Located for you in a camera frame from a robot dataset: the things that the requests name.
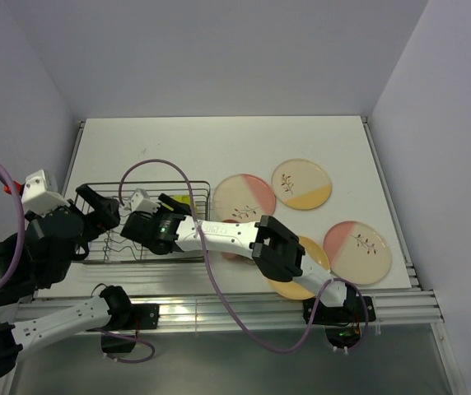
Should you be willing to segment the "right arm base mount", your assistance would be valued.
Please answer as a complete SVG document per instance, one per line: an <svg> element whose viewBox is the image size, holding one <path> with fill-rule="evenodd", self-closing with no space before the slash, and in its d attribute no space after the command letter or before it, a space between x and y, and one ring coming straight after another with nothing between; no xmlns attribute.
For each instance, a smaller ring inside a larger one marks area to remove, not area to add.
<svg viewBox="0 0 471 395"><path fill-rule="evenodd" d="M365 329L375 322L375 305L370 296L349 296L343 307L330 308L321 302L314 308L315 298L302 301L303 319L324 327L327 341L334 351L349 352L357 346Z"/></svg>

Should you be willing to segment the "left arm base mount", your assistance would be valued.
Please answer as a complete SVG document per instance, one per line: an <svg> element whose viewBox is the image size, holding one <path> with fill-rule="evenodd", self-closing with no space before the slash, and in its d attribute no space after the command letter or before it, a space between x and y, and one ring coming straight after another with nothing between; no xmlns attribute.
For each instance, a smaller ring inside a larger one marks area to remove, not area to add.
<svg viewBox="0 0 471 395"><path fill-rule="evenodd" d="M130 336L138 338L142 330L156 329L158 319L158 304L133 304L133 311L119 330L130 331L133 333ZM100 338L100 348L105 354L125 356L133 351L135 345L133 340L121 340L105 334Z"/></svg>

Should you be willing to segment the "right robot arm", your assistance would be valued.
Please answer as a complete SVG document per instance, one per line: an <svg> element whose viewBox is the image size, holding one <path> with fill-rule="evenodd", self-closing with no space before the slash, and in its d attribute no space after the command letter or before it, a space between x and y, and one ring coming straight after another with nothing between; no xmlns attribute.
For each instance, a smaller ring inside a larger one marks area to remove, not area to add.
<svg viewBox="0 0 471 395"><path fill-rule="evenodd" d="M252 260L267 279L296 283L347 320L357 310L357 293L311 257L300 238L272 216L257 222L215 222L192 217L190 206L162 194L154 201L143 190L133 193L120 235L159 256L171 253L231 253Z"/></svg>

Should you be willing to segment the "lime green bowl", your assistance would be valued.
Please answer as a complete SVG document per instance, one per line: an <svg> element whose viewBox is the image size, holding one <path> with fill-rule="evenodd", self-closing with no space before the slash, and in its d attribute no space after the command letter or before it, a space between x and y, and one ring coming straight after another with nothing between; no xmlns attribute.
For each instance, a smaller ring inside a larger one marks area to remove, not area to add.
<svg viewBox="0 0 471 395"><path fill-rule="evenodd" d="M196 205L191 203L191 198L188 195L171 195L170 197L175 201L172 211L176 214L192 216L191 207L197 209Z"/></svg>

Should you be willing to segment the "yellow cream leaf plate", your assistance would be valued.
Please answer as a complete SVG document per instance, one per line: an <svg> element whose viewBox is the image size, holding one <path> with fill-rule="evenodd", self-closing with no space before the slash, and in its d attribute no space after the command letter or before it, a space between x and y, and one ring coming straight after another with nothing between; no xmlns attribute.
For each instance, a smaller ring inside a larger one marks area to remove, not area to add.
<svg viewBox="0 0 471 395"><path fill-rule="evenodd" d="M271 186L276 198L285 206L308 211L322 206L332 193L332 180L315 162L290 159L272 173Z"/></svg>

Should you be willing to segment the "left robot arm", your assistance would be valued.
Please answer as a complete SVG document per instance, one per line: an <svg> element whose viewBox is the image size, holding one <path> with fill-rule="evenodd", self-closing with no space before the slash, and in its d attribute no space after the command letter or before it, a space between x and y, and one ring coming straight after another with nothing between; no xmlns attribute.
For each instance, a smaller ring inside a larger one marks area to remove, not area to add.
<svg viewBox="0 0 471 395"><path fill-rule="evenodd" d="M62 281L88 244L120 223L119 202L88 185L76 190L91 207L83 213L73 201L44 216L35 210L19 216L19 230L0 242L0 378L30 354L85 331L113 331L131 322L133 306L124 289L107 286L71 308L25 322L2 320L7 311L35 293Z"/></svg>

